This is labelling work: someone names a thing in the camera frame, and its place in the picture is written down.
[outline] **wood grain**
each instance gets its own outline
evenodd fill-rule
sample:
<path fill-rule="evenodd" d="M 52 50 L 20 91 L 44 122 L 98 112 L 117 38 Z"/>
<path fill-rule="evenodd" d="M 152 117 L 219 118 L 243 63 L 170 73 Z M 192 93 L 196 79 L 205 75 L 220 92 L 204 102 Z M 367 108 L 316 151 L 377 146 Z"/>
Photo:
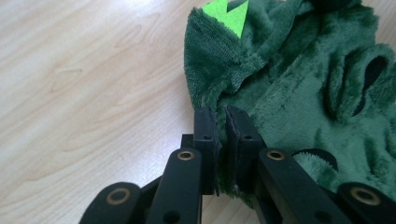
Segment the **wood grain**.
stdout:
<path fill-rule="evenodd" d="M 192 133 L 183 41 L 205 2 L 0 1 L 0 223 L 78 223 L 104 187 L 162 174 Z M 363 2 L 396 49 L 396 2 Z M 226 196 L 203 209 L 258 223 Z"/>

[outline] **green plush fabric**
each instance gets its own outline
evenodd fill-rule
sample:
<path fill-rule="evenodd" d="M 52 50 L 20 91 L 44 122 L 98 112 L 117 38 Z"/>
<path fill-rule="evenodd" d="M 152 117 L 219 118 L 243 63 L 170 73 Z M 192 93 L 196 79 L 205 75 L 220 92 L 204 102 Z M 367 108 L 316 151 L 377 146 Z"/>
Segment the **green plush fabric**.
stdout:
<path fill-rule="evenodd" d="M 185 36 L 192 105 L 217 111 L 223 145 L 223 107 L 234 105 L 268 147 L 333 154 L 338 171 L 310 154 L 294 157 L 322 187 L 361 182 L 396 201 L 396 64 L 393 51 L 375 43 L 377 21 L 358 0 L 330 13 L 304 0 L 249 0 L 239 38 L 195 8 Z M 224 169 L 220 179 L 223 191 L 238 194 Z"/>

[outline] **bright green triangle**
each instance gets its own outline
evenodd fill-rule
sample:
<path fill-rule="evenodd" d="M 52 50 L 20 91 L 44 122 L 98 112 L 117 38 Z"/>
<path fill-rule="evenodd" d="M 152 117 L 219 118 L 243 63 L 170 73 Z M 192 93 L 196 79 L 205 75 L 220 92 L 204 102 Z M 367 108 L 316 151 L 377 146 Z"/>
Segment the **bright green triangle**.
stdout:
<path fill-rule="evenodd" d="M 205 5 L 202 10 L 208 16 L 224 23 L 227 28 L 241 38 L 248 12 L 248 0 L 229 12 L 227 12 L 227 4 L 227 0 L 215 0 Z"/>

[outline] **black plastic piece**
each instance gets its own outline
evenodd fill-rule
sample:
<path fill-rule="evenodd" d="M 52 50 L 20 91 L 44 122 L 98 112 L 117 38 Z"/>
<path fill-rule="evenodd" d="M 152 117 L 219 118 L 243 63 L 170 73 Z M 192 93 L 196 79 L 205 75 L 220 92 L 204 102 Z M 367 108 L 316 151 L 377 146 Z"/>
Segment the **black plastic piece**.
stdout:
<path fill-rule="evenodd" d="M 181 135 L 180 148 L 194 147 L 194 135 L 192 133 L 184 133 Z"/>
<path fill-rule="evenodd" d="M 141 195 L 135 184 L 116 183 L 99 192 L 85 211 L 80 224 L 140 223 L 144 213 L 137 206 Z"/>
<path fill-rule="evenodd" d="M 286 151 L 262 150 L 257 171 L 282 223 L 351 223 Z"/>
<path fill-rule="evenodd" d="M 351 0 L 310 0 L 319 12 L 333 12 L 346 7 Z"/>
<path fill-rule="evenodd" d="M 253 207 L 256 211 L 260 223 L 279 224 L 282 223 L 282 216 L 276 209 L 274 202 L 265 201 L 257 195 L 253 196 Z"/>
<path fill-rule="evenodd" d="M 265 143 L 246 111 L 230 105 L 225 111 L 230 178 L 235 190 L 251 193 L 254 187 L 255 162 Z"/>
<path fill-rule="evenodd" d="M 361 183 L 339 187 L 340 206 L 355 223 L 396 223 L 396 203 L 377 189 Z"/>
<path fill-rule="evenodd" d="M 182 148 L 169 157 L 146 223 L 201 223 L 202 156 Z"/>
<path fill-rule="evenodd" d="M 149 209 L 154 200 L 155 193 L 157 192 L 158 186 L 160 186 L 161 178 L 161 176 L 158 177 L 140 190 L 141 194 L 139 198 L 139 203 L 137 204 L 137 211 L 140 211 L 140 216 L 143 215 L 144 217 L 140 224 L 143 224 L 146 221 L 146 218 L 149 214 Z"/>
<path fill-rule="evenodd" d="M 219 196 L 217 164 L 221 144 L 216 127 L 216 116 L 209 107 L 195 110 L 193 148 L 200 151 L 203 156 L 203 194 L 212 195 L 215 191 Z"/>

